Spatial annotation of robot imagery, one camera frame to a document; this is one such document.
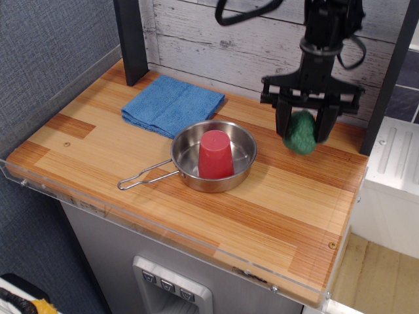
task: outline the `wire handle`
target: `wire handle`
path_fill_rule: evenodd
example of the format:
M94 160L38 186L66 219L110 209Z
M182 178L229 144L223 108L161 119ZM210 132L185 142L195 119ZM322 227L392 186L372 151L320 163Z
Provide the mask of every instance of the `wire handle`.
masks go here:
M148 167L148 168L142 170L140 173L138 173L137 175L134 175L133 177L130 177L130 178L127 178L127 179L124 179L124 180L119 181L118 182L118 188L120 190L127 190L127 189L133 188L133 187L135 187L136 185L139 185L139 184L153 183L155 181L158 181L158 180L161 180L161 179L170 177L171 175L175 175L175 174L179 173L180 170L176 170L174 172L168 173L167 175L162 175L161 177L157 177L157 178L154 178L154 179L151 179L151 180L142 180L142 181L135 182L135 183L133 183L131 185L128 185L128 186L122 186L123 183L128 182L128 181L131 181L131 180L135 180L136 178L138 178L139 176L141 176L143 173L148 172L148 171L150 171L150 170L152 170L154 168L163 166L164 164L167 164L167 163L171 162L171 160L172 159L165 160L164 162L160 162L157 165L154 165L154 166L151 166L151 167Z

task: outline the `blue towel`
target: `blue towel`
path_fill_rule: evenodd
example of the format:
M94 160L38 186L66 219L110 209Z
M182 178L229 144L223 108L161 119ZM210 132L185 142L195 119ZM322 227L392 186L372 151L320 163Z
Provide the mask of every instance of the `blue towel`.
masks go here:
M224 97L161 75L122 108L122 118L173 139L187 126L210 118Z

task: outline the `stainless steel pan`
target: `stainless steel pan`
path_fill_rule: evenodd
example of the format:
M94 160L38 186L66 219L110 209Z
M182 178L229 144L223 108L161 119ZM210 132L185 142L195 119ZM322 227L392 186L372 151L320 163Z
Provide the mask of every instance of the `stainless steel pan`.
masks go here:
M198 176L198 154L201 136L210 130L221 130L230 137L234 164L234 175L222 179L204 179ZM235 188L249 175L250 167L255 161L257 145L253 136L243 127L229 121L206 120L188 126L180 131L172 141L171 159L144 169L133 177L121 180L118 187L127 190L139 184L153 183L171 175L180 174L182 181L189 187L208 193L224 192ZM173 162L178 169L161 177L143 180L123 186L123 183L133 181L143 173L168 162Z

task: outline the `red cup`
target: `red cup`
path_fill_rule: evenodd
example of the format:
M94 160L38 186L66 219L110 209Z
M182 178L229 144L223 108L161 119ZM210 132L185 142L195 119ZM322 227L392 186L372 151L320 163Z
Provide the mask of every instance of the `red cup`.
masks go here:
M211 130L201 137L198 174L204 179L222 179L234 175L230 137L225 132Z

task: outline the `screw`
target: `screw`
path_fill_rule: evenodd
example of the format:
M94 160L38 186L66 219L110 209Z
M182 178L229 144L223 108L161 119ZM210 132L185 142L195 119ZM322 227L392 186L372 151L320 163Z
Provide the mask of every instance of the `screw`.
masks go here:
M273 293L278 293L278 291L279 291L279 289L278 289L278 287L277 287L277 286L272 286L272 287L270 287L270 290L271 290Z
M302 99L303 101L307 101L307 99L308 99L308 93L306 93L306 92L301 92L301 99Z

